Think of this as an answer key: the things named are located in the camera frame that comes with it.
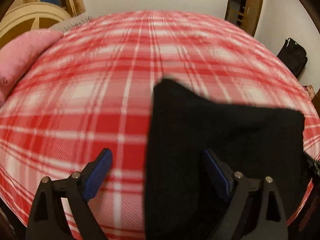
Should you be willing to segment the black pants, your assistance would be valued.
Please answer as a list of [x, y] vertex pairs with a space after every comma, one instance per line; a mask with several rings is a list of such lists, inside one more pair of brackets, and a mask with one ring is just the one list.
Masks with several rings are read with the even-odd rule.
[[211, 239], [225, 209], [207, 149], [248, 178], [272, 177], [287, 219], [306, 186], [303, 130], [299, 111], [215, 103], [162, 80], [146, 151], [146, 238]]

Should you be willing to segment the red plaid bed sheet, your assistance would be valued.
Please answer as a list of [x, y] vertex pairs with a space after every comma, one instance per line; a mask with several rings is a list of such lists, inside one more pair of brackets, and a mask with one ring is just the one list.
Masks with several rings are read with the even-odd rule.
[[319, 117], [302, 85], [260, 42], [213, 16], [101, 16], [44, 52], [1, 106], [1, 199], [26, 225], [40, 180], [68, 177], [103, 148], [111, 174], [90, 207], [109, 239], [143, 239], [151, 91], [172, 76], [206, 98], [297, 109], [319, 157]]

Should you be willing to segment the pink folded quilt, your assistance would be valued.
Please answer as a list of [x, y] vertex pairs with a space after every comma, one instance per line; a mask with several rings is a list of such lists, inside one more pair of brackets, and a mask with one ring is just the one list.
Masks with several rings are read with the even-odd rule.
[[31, 30], [1, 49], [1, 104], [40, 55], [63, 36], [64, 33], [59, 30]]

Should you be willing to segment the black bag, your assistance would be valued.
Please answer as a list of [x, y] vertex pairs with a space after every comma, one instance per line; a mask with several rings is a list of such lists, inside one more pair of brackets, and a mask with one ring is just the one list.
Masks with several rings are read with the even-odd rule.
[[285, 40], [277, 57], [296, 78], [299, 78], [308, 61], [306, 50], [292, 38]]

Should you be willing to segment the grey fringed blanket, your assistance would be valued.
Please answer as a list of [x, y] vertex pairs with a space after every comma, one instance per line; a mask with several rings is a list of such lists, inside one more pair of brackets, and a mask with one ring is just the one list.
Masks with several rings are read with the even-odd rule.
[[73, 18], [67, 19], [65, 21], [56, 23], [49, 28], [66, 33], [68, 31], [70, 31], [71, 29], [74, 29], [78, 26], [81, 26], [81, 25], [91, 21], [92, 19], [93, 19], [92, 16], [87, 16], [85, 14], [81, 14], [81, 15], [75, 16]]

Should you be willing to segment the cream wooden headboard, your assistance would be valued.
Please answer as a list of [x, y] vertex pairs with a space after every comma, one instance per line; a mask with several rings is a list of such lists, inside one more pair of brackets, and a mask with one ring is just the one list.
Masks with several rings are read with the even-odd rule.
[[1, 47], [30, 30], [48, 29], [71, 18], [61, 7], [47, 2], [34, 2], [9, 10], [1, 20]]

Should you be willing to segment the brown wooden door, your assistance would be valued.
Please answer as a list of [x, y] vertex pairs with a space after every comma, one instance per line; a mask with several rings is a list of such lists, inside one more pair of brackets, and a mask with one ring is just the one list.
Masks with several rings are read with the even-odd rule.
[[225, 20], [254, 36], [263, 0], [228, 0]]

